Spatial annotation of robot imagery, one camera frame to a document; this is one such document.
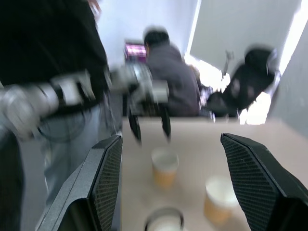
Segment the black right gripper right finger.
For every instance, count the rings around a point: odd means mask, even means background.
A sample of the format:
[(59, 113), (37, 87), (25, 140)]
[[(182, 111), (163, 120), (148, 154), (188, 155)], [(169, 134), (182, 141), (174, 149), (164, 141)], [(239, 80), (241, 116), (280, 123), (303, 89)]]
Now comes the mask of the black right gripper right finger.
[(308, 188), (261, 143), (223, 133), (236, 198), (251, 231), (308, 231)]

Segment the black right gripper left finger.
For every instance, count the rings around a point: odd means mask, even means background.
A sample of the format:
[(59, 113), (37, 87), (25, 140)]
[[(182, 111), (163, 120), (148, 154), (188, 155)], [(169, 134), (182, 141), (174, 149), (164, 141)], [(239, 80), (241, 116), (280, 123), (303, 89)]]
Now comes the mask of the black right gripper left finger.
[(120, 231), (123, 139), (94, 145), (64, 182), (37, 231)]

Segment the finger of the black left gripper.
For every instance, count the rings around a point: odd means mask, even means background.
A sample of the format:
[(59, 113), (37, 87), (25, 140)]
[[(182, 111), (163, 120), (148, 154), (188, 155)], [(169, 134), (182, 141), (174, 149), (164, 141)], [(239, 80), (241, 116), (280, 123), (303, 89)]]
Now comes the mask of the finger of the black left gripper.
[(140, 130), (140, 125), (139, 125), (139, 121), (138, 121), (138, 117), (136, 115), (132, 115), (131, 113), (129, 113), (128, 115), (128, 120), (129, 120), (129, 125), (130, 125), (130, 129), (137, 141), (137, 143), (139, 145), (142, 144), (141, 141), (141, 130)]
[(167, 141), (170, 142), (171, 140), (171, 123), (168, 111), (165, 107), (161, 108), (161, 120), (162, 120), (162, 128), (164, 134), (166, 135)]

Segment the seated person in grey hoodie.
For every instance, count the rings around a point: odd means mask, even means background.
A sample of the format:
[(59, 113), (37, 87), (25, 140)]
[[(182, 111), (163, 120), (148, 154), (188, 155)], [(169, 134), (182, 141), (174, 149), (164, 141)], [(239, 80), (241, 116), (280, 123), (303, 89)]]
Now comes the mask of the seated person in grey hoodie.
[(168, 84), (167, 108), (170, 116), (195, 117), (199, 115), (200, 91), (196, 76), (178, 47), (170, 42), (164, 27), (149, 26), (143, 34), (147, 65), (153, 79)]

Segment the monitor with purple screen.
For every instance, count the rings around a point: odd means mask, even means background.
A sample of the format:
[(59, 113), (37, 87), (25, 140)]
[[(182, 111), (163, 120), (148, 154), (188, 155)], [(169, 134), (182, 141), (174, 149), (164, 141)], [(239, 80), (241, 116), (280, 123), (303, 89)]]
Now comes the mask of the monitor with purple screen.
[(146, 62), (145, 46), (141, 42), (129, 41), (125, 42), (125, 62)]

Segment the dark rimmed white bowl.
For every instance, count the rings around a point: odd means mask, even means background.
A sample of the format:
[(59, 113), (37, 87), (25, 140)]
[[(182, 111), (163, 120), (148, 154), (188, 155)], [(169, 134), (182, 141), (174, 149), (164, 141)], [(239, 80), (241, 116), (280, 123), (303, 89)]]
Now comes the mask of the dark rimmed white bowl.
[(149, 225), (149, 223), (151, 222), (151, 220), (153, 220), (154, 218), (157, 218), (159, 216), (162, 215), (176, 215), (180, 217), (180, 225), (181, 225), (181, 229), (182, 231), (184, 231), (184, 226), (185, 226), (185, 222), (184, 222), (184, 215), (183, 213), (175, 208), (175, 207), (162, 207), (159, 209), (156, 209), (155, 211), (153, 211), (145, 220), (145, 225), (144, 225), (144, 231), (147, 230), (147, 226)]

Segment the black office chair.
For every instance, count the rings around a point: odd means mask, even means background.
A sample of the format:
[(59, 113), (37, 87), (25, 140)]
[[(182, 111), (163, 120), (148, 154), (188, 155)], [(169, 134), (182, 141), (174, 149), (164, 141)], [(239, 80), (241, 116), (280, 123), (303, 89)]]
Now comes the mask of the black office chair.
[(216, 118), (238, 118), (275, 80), (277, 59), (276, 48), (261, 45), (248, 48), (225, 90), (212, 93), (205, 108)]

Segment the person in black jacket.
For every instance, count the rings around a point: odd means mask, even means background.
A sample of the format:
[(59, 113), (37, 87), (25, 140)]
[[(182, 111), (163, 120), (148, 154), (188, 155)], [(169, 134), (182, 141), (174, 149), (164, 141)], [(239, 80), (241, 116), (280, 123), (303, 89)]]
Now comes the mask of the person in black jacket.
[(49, 82), (56, 76), (88, 71), (96, 99), (62, 108), (34, 137), (44, 156), (46, 207), (85, 160), (109, 112), (106, 53), (96, 27), (97, 0), (0, 0), (0, 84)]

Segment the large grey wall panel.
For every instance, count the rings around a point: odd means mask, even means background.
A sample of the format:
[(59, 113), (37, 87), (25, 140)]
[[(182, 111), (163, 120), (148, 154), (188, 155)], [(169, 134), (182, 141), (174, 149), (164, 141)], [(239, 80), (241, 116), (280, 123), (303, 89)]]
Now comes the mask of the large grey wall panel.
[(228, 71), (256, 45), (282, 54), (295, 13), (302, 0), (201, 0), (190, 54), (223, 69), (226, 53), (233, 54)]

